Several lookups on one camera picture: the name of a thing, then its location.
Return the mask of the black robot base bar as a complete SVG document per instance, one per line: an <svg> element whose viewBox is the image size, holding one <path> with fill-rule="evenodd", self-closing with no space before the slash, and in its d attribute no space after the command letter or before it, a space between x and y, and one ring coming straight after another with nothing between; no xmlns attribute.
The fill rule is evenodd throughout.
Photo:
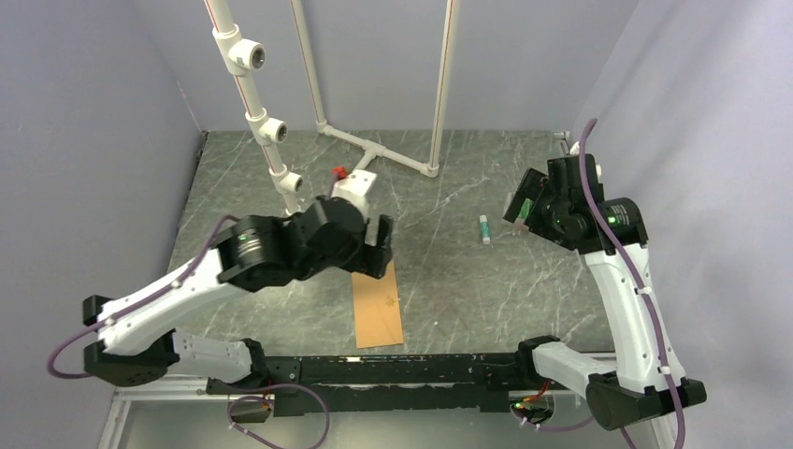
<svg viewBox="0 0 793 449"><path fill-rule="evenodd" d="M270 396L278 417L331 412L475 409L505 413L524 398L560 386L528 367L520 352L429 355L265 355L262 373L224 384L211 396Z"/></svg>

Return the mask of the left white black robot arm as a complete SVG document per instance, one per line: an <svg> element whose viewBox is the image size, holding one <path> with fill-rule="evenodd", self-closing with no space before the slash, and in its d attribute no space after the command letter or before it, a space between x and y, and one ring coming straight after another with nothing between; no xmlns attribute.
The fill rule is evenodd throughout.
<svg viewBox="0 0 793 449"><path fill-rule="evenodd" d="M247 215L216 225L197 255L150 285L118 299L84 300L84 323L97 334L83 350L91 376L119 387L188 374L254 393L272 381L262 344L212 340L179 329L209 305L268 287L303 282L328 268L380 279L393 252L394 220L382 215L374 243L370 220L352 203L319 196L289 217Z"/></svg>

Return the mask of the green white glue stick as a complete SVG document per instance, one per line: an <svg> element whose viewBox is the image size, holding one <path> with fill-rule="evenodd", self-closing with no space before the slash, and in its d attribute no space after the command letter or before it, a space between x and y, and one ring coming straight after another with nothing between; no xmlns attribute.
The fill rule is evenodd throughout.
<svg viewBox="0 0 793 449"><path fill-rule="evenodd" d="M485 245L489 245L492 239L491 239L491 231L490 231L488 219L485 215L480 215L478 221L479 221L482 243Z"/></svg>

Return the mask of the brown paper envelope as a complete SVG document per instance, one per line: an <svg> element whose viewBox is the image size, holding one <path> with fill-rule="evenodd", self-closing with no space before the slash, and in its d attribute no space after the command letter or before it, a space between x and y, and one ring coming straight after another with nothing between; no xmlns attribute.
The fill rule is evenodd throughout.
<svg viewBox="0 0 793 449"><path fill-rule="evenodd" d="M393 261L385 275L374 279L352 275L353 324L357 349L404 343L397 276Z"/></svg>

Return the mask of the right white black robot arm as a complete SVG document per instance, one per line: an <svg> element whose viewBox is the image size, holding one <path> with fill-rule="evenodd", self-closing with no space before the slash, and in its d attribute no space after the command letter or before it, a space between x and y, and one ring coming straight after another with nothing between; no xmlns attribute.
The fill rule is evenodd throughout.
<svg viewBox="0 0 793 449"><path fill-rule="evenodd" d="M607 199L595 158L550 159L525 171L503 218L576 252L592 273L612 333L612 364L554 336L519 343L515 375L537 388L550 380L585 398L594 420L617 430L706 401L704 383L686 375L669 341L649 269L648 235L638 205Z"/></svg>

